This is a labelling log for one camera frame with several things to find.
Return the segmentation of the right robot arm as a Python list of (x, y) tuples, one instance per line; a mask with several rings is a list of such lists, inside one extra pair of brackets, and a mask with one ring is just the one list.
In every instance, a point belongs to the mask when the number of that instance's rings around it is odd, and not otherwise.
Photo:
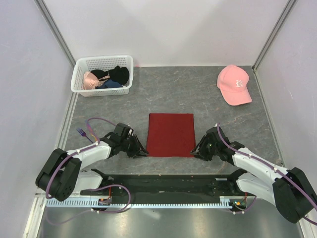
[(289, 222), (297, 223), (317, 208), (317, 194), (305, 173), (294, 167), (273, 164), (237, 141), (229, 141), (219, 125), (209, 129), (191, 151), (196, 158), (210, 161), (218, 156), (222, 161), (239, 168), (227, 182), (228, 192), (250, 193), (276, 207)]

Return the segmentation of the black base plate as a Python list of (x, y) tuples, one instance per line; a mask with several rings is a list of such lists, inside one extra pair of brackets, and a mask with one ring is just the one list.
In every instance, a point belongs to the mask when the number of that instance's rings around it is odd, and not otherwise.
[(123, 185), (129, 190), (131, 202), (157, 203), (199, 203), (218, 202), (220, 197), (251, 198), (251, 193), (242, 192), (234, 179), (242, 174), (241, 169), (232, 174), (132, 174), (106, 175), (103, 177), (99, 191), (83, 190), (81, 195), (111, 196), (114, 202), (126, 202), (128, 193), (117, 185)]

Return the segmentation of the pink baseball cap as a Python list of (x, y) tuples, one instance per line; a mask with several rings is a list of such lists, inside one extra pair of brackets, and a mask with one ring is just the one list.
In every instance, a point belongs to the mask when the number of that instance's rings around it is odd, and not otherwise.
[(245, 70), (236, 66), (226, 66), (218, 75), (217, 87), (225, 102), (231, 106), (239, 106), (252, 102), (247, 89), (249, 76)]

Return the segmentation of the pink cloth in basket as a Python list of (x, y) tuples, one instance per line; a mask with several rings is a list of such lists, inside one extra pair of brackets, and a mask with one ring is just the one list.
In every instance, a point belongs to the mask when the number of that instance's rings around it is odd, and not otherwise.
[(85, 72), (83, 75), (83, 89), (84, 90), (94, 90), (99, 87), (100, 81), (91, 72)]

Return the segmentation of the aluminium frame post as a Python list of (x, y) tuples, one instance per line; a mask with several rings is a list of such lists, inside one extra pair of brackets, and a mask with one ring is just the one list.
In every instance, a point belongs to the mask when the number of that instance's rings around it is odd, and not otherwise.
[(267, 40), (265, 41), (264, 46), (262, 47), (259, 55), (257, 56), (252, 69), (253, 72), (256, 72), (259, 66), (261, 65), (263, 59), (265, 58), (268, 50), (270, 49), (271, 45), (273, 44), (274, 40), (276, 39), (278, 33), (280, 32), (281, 28), (283, 27), (284, 23), (286, 22), (288, 16), (290, 15), (293, 7), (297, 3), (297, 0), (288, 0), (285, 7), (283, 8), (278, 20), (276, 21), (273, 29), (271, 30)]
[(57, 40), (59, 46), (61, 47), (62, 51), (64, 52), (67, 60), (69, 61), (72, 67), (75, 67), (76, 61), (74, 59), (73, 54), (71, 53), (61, 31), (59, 30), (52, 14), (50, 13), (49, 8), (47, 7), (44, 0), (34, 0), (35, 4), (37, 5), (38, 9), (40, 10), (42, 16), (44, 17), (47, 25), (51, 29), (55, 39)]

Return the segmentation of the white plastic basket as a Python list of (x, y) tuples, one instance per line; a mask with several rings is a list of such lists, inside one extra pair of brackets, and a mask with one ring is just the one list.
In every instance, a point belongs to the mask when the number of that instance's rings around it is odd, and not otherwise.
[[(108, 71), (114, 69), (116, 66), (126, 67), (129, 70), (130, 76), (126, 84), (119, 88), (107, 89), (94, 89), (85, 90), (84, 74), (95, 69)], [(85, 57), (77, 60), (72, 78), (71, 78), (71, 91), (78, 93), (83, 97), (96, 97), (96, 96), (111, 96), (111, 95), (126, 95), (132, 87), (134, 77), (134, 62), (133, 58), (129, 55), (114, 55), (114, 56), (95, 56)]]

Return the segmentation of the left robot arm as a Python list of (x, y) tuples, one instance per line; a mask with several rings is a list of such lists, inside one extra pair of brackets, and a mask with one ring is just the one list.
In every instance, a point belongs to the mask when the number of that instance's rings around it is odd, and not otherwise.
[(73, 192), (93, 190), (98, 195), (107, 193), (109, 184), (96, 172), (84, 172), (89, 165), (125, 152), (129, 158), (147, 156), (149, 153), (139, 141), (134, 130), (118, 123), (114, 131), (89, 146), (64, 151), (52, 151), (35, 184), (46, 194), (46, 199), (66, 200)]

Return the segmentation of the dark red cloth napkin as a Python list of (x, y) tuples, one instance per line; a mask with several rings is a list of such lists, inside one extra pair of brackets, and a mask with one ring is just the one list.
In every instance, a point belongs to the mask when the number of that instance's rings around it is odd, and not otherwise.
[(146, 150), (152, 157), (193, 157), (194, 115), (150, 113)]

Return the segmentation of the left aluminium frame post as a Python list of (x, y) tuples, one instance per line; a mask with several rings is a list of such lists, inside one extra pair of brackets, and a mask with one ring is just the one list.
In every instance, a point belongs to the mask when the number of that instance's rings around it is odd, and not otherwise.
[(35, 4), (37, 5), (38, 9), (40, 10), (42, 16), (44, 17), (47, 25), (51, 29), (55, 39), (57, 40), (59, 46), (61, 47), (62, 51), (64, 52), (67, 60), (69, 61), (72, 67), (75, 67), (76, 61), (74, 59), (73, 54), (71, 53), (61, 31), (59, 30), (52, 14), (50, 13), (49, 8), (47, 7), (44, 0), (34, 0)]

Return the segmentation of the blue cloth in basket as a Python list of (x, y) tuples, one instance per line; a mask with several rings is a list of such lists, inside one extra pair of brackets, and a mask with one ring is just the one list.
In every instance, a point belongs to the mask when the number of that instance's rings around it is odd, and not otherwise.
[(107, 81), (104, 81), (101, 86), (96, 87), (96, 89), (121, 88), (121, 87), (123, 86), (120, 83), (109, 79)]

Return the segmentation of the front aluminium rail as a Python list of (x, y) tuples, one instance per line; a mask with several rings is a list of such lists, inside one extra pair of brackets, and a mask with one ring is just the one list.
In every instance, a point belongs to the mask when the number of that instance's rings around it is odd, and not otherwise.
[[(282, 175), (281, 178), (272, 180), (272, 188), (282, 187), (283, 184), (289, 187), (296, 188), (300, 192), (304, 191), (301, 181), (297, 178), (293, 180), (289, 177), (290, 174)], [(99, 190), (102, 183), (102, 177), (99, 175), (83, 175), (78, 178), (51, 178), (44, 175), (36, 180), (36, 186), (47, 193), (48, 199), (56, 198), (59, 201), (64, 201), (73, 192), (78, 192), (86, 189)]]

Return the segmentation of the black cloth in basket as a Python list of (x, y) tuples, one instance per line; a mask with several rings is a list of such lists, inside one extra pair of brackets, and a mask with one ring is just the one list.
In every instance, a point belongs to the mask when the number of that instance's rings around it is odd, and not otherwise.
[(116, 66), (114, 69), (103, 71), (101, 69), (95, 69), (90, 71), (100, 82), (112, 80), (121, 85), (125, 85), (130, 77), (128, 68)]

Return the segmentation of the right aluminium frame post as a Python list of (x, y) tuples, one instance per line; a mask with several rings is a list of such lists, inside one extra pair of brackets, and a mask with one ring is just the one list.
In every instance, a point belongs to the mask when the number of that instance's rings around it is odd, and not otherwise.
[(259, 55), (257, 56), (252, 69), (253, 72), (256, 72), (259, 66), (261, 65), (263, 59), (265, 58), (268, 50), (270, 49), (271, 45), (273, 44), (274, 40), (276, 39), (278, 33), (280, 32), (281, 28), (283, 27), (284, 23), (286, 22), (288, 16), (290, 15), (293, 7), (297, 3), (297, 0), (288, 0), (285, 7), (283, 8), (278, 20), (276, 21), (273, 29), (271, 30), (267, 40), (265, 41), (264, 46), (262, 47)]

